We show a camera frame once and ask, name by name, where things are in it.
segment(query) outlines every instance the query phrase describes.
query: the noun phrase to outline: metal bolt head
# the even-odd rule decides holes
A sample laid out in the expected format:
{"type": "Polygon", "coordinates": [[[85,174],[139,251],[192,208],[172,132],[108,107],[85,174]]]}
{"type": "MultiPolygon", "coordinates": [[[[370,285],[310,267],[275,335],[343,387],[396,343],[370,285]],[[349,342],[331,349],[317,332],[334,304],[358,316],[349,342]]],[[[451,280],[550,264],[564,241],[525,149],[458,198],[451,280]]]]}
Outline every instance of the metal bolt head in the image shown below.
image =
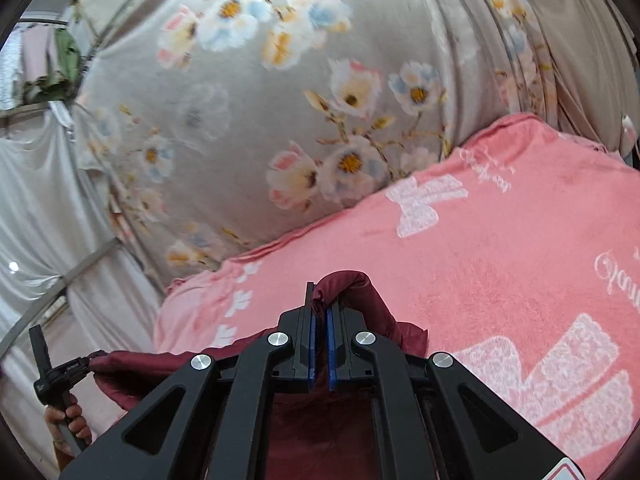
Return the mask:
{"type": "Polygon", "coordinates": [[[191,359],[191,367],[196,370],[204,370],[211,366],[211,357],[206,354],[198,354],[191,359]]]}
{"type": "Polygon", "coordinates": [[[356,343],[361,345],[370,345],[376,342],[376,335],[371,332],[358,332],[356,334],[356,343]]]}
{"type": "Polygon", "coordinates": [[[431,359],[438,368],[449,368],[453,364],[453,357],[446,352],[438,352],[431,359]]]}
{"type": "Polygon", "coordinates": [[[282,346],[287,344],[289,336],[284,332],[274,332],[268,337],[267,341],[273,346],[282,346]]]}

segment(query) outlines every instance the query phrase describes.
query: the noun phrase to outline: pink towel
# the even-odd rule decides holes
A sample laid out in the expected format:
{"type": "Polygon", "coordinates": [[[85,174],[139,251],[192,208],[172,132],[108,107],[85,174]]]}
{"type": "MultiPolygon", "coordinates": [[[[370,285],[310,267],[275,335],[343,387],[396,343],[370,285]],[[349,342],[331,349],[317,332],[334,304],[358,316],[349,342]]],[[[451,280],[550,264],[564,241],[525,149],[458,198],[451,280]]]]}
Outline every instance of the pink towel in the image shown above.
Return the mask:
{"type": "Polygon", "coordinates": [[[354,209],[176,285],[158,351],[226,346],[361,270],[595,479],[638,419],[640,174],[503,118],[354,209]]]}
{"type": "Polygon", "coordinates": [[[24,80],[36,81],[47,76],[47,47],[52,27],[36,25],[22,33],[24,80]]]}

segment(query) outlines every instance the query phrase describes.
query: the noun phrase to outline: maroon cloth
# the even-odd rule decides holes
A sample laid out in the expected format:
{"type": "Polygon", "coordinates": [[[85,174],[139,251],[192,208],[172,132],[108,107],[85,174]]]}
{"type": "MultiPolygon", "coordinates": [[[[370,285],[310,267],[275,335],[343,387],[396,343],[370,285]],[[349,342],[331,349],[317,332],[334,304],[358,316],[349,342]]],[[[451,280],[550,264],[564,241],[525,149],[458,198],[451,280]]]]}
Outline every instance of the maroon cloth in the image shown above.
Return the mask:
{"type": "MultiPolygon", "coordinates": [[[[404,352],[424,356],[427,331],[393,318],[369,277],[355,270],[334,272],[316,286],[313,309],[319,330],[324,311],[340,297],[345,306],[359,310],[367,328],[394,341],[404,352]]],[[[220,360],[240,353],[255,339],[274,332],[264,330],[239,339],[225,348],[207,348],[205,353],[220,360]]],[[[329,392],[324,338],[318,339],[318,378],[311,394],[275,396],[271,414],[268,460],[269,480],[373,480],[378,477],[370,403],[361,394],[329,392]]],[[[196,355],[141,354],[117,351],[91,360],[98,387],[123,409],[130,410],[153,387],[196,355]]]]}

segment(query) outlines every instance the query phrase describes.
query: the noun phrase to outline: triangular cutout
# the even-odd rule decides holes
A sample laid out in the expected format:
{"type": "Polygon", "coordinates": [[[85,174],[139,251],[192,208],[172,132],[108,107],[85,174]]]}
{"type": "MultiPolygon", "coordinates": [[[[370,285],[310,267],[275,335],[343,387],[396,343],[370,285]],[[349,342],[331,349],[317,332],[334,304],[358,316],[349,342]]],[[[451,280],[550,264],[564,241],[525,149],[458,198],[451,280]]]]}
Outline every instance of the triangular cutout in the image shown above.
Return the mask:
{"type": "Polygon", "coordinates": [[[464,384],[458,388],[458,392],[485,452],[492,453],[517,441],[518,433],[478,394],[464,384]]]}
{"type": "Polygon", "coordinates": [[[183,397],[184,388],[177,387],[169,391],[133,428],[127,431],[124,441],[149,454],[158,454],[183,397]]]}

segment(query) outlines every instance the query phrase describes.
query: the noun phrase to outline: finger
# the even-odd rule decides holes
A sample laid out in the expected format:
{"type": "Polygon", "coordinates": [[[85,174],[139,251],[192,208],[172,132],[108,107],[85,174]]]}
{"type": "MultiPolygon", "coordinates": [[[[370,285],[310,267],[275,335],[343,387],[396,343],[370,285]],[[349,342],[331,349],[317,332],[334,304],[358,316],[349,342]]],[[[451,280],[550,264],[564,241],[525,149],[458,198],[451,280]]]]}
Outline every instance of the finger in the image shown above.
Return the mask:
{"type": "Polygon", "coordinates": [[[79,416],[78,418],[76,418],[76,420],[72,420],[69,423],[69,431],[71,431],[71,433],[77,433],[78,431],[82,430],[82,428],[84,428],[86,426],[86,420],[84,420],[84,416],[79,416]]]}
{"type": "Polygon", "coordinates": [[[80,415],[82,415],[82,407],[78,404],[73,404],[66,409],[68,418],[77,418],[80,415]]]}
{"type": "Polygon", "coordinates": [[[65,414],[53,406],[47,406],[44,410],[44,420],[49,424],[55,424],[56,422],[65,420],[65,414]]]}
{"type": "Polygon", "coordinates": [[[85,426],[84,428],[82,428],[82,430],[76,433],[76,437],[78,438],[88,438],[90,436],[91,436],[91,430],[89,429],[88,426],[85,426]]]}
{"type": "Polygon", "coordinates": [[[69,456],[73,455],[72,451],[71,451],[71,447],[69,446],[69,444],[67,444],[64,440],[62,442],[54,442],[53,445],[59,449],[60,451],[62,451],[64,454],[67,454],[69,456]]]}

